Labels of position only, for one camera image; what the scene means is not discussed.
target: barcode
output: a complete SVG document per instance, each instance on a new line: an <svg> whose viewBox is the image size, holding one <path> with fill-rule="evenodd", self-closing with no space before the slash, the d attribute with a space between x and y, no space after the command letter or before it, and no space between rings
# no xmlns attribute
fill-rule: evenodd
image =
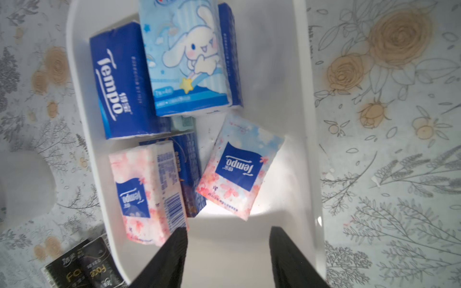
<svg viewBox="0 0 461 288"><path fill-rule="evenodd" d="M160 184L163 192L165 192L165 189L168 187L168 183L166 182L167 177L171 179L173 185L178 181L178 176L175 170L176 164L173 159L176 160L173 152L167 152L157 156L157 161L159 162Z"/></svg>
<svg viewBox="0 0 461 288"><path fill-rule="evenodd" d="M186 227L181 195L179 193L165 200L165 212L171 233L178 227Z"/></svg>

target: tempo tissue pack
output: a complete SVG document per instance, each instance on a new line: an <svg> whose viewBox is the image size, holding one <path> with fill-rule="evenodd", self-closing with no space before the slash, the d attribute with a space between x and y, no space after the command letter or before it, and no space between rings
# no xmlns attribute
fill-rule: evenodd
<svg viewBox="0 0 461 288"><path fill-rule="evenodd" d="M152 139L140 142L139 145L148 145L160 141L173 141L176 156L179 182L183 190L184 204L187 217L195 217L207 204L205 197L198 194L195 188L199 184L201 169L194 131L169 136L167 138Z"/></svg>
<svg viewBox="0 0 461 288"><path fill-rule="evenodd" d="M224 14L231 17L230 9ZM219 16L216 0L139 1L157 115L219 112L233 98L241 104L229 86ZM221 21L229 26L229 19Z"/></svg>
<svg viewBox="0 0 461 288"><path fill-rule="evenodd" d="M246 221L283 142L284 138L228 114L197 192Z"/></svg>
<svg viewBox="0 0 461 288"><path fill-rule="evenodd" d="M170 132L170 119L155 115L139 24L96 35L90 46L106 138Z"/></svg>
<svg viewBox="0 0 461 288"><path fill-rule="evenodd" d="M188 227L171 141L109 155L128 238L162 246Z"/></svg>

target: table surface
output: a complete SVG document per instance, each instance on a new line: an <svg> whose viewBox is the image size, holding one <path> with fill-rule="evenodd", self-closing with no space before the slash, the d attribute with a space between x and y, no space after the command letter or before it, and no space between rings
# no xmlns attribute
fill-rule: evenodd
<svg viewBox="0 0 461 288"><path fill-rule="evenodd" d="M0 287L43 287L41 267L104 229L65 53L69 2L0 3L0 149L34 149L57 182L50 213L0 233ZM461 3L401 3L307 1L335 288L461 286Z"/></svg>

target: blue tissue pack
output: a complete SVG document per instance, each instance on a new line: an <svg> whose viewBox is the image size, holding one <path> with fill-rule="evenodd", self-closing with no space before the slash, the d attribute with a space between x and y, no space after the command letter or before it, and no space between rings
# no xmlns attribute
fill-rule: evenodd
<svg viewBox="0 0 461 288"><path fill-rule="evenodd" d="M187 217L195 217L207 204L205 197L195 191L201 178L200 159L198 157L195 132L188 131L167 138L152 139L140 142L139 145L149 145L169 140L173 141L179 182L183 191Z"/></svg>
<svg viewBox="0 0 461 288"><path fill-rule="evenodd" d="M170 132L171 120L155 115L140 25L98 34L90 47L106 138Z"/></svg>
<svg viewBox="0 0 461 288"><path fill-rule="evenodd" d="M221 35L223 37L224 56L227 75L232 93L232 106L242 106L242 87L238 70L237 41L235 34L235 19L231 8L226 3L218 5Z"/></svg>
<svg viewBox="0 0 461 288"><path fill-rule="evenodd" d="M139 17L158 116L219 112L239 99L230 88L216 0L139 0Z"/></svg>

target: white bin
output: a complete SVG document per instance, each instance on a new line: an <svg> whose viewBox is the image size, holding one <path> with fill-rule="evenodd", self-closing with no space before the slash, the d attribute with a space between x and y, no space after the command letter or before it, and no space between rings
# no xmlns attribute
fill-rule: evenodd
<svg viewBox="0 0 461 288"><path fill-rule="evenodd" d="M245 108L243 116L286 136L247 222L208 203L189 219L182 287L274 287L269 232L281 226L325 277L325 249L315 111L304 0L228 0L236 21ZM98 106L89 38L137 14L137 0L74 0L67 51L102 215L115 263L131 283L155 255L129 241L108 154L139 139L106 140ZM224 115L197 118L204 169Z"/></svg>

